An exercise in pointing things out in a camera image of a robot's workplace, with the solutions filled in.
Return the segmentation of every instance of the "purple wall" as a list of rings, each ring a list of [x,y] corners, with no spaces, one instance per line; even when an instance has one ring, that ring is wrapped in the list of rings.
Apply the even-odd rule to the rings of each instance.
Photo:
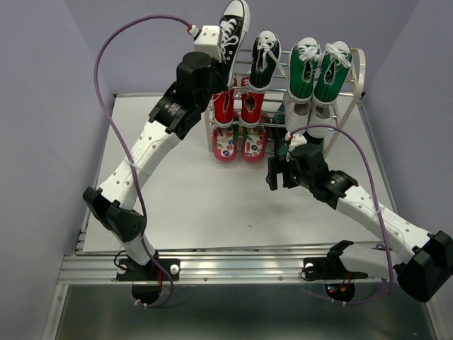
[[[452,16],[451,1],[420,1],[365,96],[399,212],[450,235]],[[453,279],[437,295],[452,326]]]
[[[0,58],[0,337],[40,339],[107,126],[61,0],[1,1]]]
[[[95,55],[118,27],[136,18],[167,13],[189,22],[217,25],[229,0],[65,0],[87,45]],[[251,28],[243,46],[274,30],[285,50],[314,36],[321,45],[344,40],[367,56],[367,82],[390,52],[415,8],[416,0],[247,0]],[[109,46],[101,67],[113,93],[162,92],[174,81],[176,66],[192,50],[180,23],[142,23],[122,33]]]

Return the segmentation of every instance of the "cable clip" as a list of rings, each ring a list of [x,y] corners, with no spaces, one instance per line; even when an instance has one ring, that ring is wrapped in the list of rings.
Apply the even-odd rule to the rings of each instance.
[[[191,36],[193,36],[193,39],[195,40],[197,36],[200,34],[200,29],[191,23],[191,27],[187,29],[187,33],[189,33]]]
[[[152,172],[146,172],[145,170],[143,170],[143,168],[140,168],[140,167],[137,166],[135,163],[132,163],[129,159],[125,158],[124,161],[125,161],[125,163],[127,163],[127,165],[133,166],[137,172],[140,171],[140,172],[142,172],[143,174],[146,174],[146,175],[148,175],[148,176],[151,176],[151,175],[152,175]]]
[[[385,209],[386,209],[386,206],[380,205],[380,206],[379,206],[379,209],[376,210],[376,211],[374,212],[374,214],[369,218],[369,222],[368,222],[368,224],[365,226],[365,229],[368,230],[369,225],[373,223],[373,220],[374,220],[374,218],[377,216],[377,214],[379,214],[380,212],[384,211]]]

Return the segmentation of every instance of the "black sneaker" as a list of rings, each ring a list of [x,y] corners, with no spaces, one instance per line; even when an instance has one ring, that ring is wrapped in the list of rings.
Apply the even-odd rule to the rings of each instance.
[[[220,28],[222,29],[222,61],[226,65],[225,74],[228,77],[227,86],[233,82],[234,63],[239,48],[246,37],[250,26],[250,10],[244,0],[233,0],[225,8],[220,18]]]
[[[252,50],[252,70],[248,87],[256,93],[263,93],[270,88],[275,67],[286,76],[280,64],[282,49],[280,40],[271,30],[264,30],[255,39]]]

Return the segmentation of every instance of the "screw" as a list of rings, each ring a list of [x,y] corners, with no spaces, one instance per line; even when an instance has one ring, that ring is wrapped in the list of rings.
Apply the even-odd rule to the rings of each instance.
[[[172,264],[170,266],[170,273],[176,275],[177,273],[179,273],[179,267],[176,264]]]
[[[314,265],[312,263],[307,263],[304,267],[304,270],[307,273],[313,273],[314,272]]]

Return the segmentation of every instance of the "high-top sneaker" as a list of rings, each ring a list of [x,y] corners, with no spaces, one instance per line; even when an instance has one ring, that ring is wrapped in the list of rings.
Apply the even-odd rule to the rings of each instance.
[[[286,75],[280,64],[282,48],[277,35],[271,30],[264,30],[255,39],[252,50],[252,69],[248,87],[255,93],[264,93],[270,88],[275,67]]]
[[[227,128],[234,119],[234,90],[228,90],[214,95],[214,122],[219,128]]]
[[[225,8],[220,18],[222,29],[222,61],[225,65],[225,74],[228,77],[227,86],[233,83],[234,63],[239,48],[246,37],[250,26],[250,10],[244,0],[233,0]]]
[[[318,40],[304,38],[291,50],[288,95],[297,104],[304,104],[311,98],[320,49]]]
[[[313,92],[313,102],[326,107],[335,102],[351,67],[352,55],[348,44],[337,41],[326,44],[321,60],[321,74]]]
[[[248,76],[242,78],[241,86],[247,87]],[[260,122],[261,107],[263,106],[264,93],[254,93],[242,90],[241,123],[246,128],[254,128]]]

